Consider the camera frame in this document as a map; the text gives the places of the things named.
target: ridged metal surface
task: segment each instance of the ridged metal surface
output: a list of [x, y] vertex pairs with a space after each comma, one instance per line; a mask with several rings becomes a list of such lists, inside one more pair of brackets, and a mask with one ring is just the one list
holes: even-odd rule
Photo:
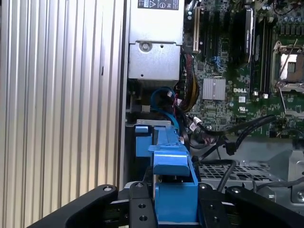
[[2, 1], [0, 228], [117, 185], [123, 3]]
[[203, 84], [203, 100], [225, 100], [226, 79], [205, 78]]

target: cpu socket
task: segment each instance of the cpu socket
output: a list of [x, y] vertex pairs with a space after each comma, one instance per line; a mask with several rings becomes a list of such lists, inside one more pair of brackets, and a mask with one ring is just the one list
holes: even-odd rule
[[279, 92], [286, 115], [304, 118], [304, 112], [286, 108], [283, 93], [296, 91], [304, 94], [304, 47], [296, 45], [283, 46], [276, 42], [272, 62], [272, 85], [274, 92]]

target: motherboard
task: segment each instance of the motherboard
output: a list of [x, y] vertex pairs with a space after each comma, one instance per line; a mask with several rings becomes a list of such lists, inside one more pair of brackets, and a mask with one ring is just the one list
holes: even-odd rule
[[192, 0], [185, 10], [183, 52], [200, 86], [190, 113], [210, 130], [274, 114], [276, 122], [251, 135], [303, 131], [302, 1]]

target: blue cable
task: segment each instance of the blue cable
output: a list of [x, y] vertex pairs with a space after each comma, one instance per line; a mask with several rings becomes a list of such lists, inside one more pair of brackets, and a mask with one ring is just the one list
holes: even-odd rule
[[155, 91], [152, 93], [152, 95], [151, 95], [151, 107], [152, 107], [155, 111], [157, 111], [157, 112], [159, 112], [159, 113], [164, 114], [165, 116], [167, 116], [167, 117], [173, 122], [174, 128], [176, 128], [178, 131], [180, 131], [179, 123], [177, 122], [177, 120], [175, 119], [175, 117], [174, 117], [172, 114], [170, 114], [170, 113], [168, 113], [168, 112], [165, 112], [164, 110], [162, 110], [162, 109], [160, 109], [160, 108], [158, 108], [158, 107], [156, 106], [156, 103], [155, 103], [155, 95], [156, 95], [158, 92], [160, 92], [160, 91], [171, 91], [171, 92], [172, 92], [172, 97], [175, 97], [175, 92], [174, 92], [173, 89], [171, 89], [171, 88], [169, 88], [169, 87], [161, 87], [161, 88], [155, 90]]

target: warning label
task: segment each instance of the warning label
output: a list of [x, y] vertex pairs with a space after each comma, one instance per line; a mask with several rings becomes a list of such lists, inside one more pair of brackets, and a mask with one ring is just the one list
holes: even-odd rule
[[138, 8], [179, 10], [179, 0], [138, 0]]

